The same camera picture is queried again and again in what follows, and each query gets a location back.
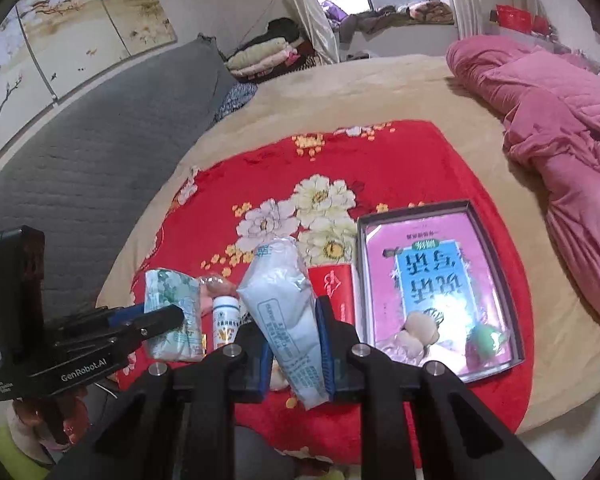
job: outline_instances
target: pink book cover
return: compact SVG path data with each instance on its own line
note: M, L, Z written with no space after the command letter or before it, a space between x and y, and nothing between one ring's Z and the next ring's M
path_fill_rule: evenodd
M471 381L520 361L511 339L488 362L478 363L470 354L468 338L478 323L515 334L466 212L391 222L374 222L369 216L360 234L367 342L389 338L402 328L408 313L419 310L439 322L440 333L420 365L437 360Z

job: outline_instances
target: pink blanket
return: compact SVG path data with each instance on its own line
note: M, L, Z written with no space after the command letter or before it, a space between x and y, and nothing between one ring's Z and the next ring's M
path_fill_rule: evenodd
M456 77L505 118L504 150L550 191L547 225L600 313L600 77L508 38L477 36L446 55Z

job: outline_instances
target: red gift bag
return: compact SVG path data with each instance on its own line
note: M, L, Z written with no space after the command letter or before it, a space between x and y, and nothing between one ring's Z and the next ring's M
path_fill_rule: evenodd
M523 34L538 32L544 36L550 33L549 21L544 16L542 5L539 0L533 0L536 4L536 13L532 15L527 10L529 0L520 0L520 8L516 7L516 1L511 0L511 5L498 5L498 24L501 27L511 28Z
M498 23L501 27L511 28L524 34L531 34L531 13L509 5L498 5Z

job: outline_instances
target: beige bedsheet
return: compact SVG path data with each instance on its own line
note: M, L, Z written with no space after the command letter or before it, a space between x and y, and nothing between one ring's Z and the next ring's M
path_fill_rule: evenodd
M130 304L132 276L191 166L205 169L293 134L399 119L429 120L445 134L491 194L520 252L536 330L533 391L520 431L600 392L600 324L574 290L549 240L541 180L510 166L502 153L500 121L454 82L442 58L348 62L260 86L246 107L216 124L182 159L131 233L98 305Z

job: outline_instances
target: painted wall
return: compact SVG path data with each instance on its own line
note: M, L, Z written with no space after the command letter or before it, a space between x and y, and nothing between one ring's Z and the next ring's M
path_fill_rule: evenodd
M579 48L600 63L600 37L593 31L587 11L577 0L540 0L549 21L558 29L560 42Z

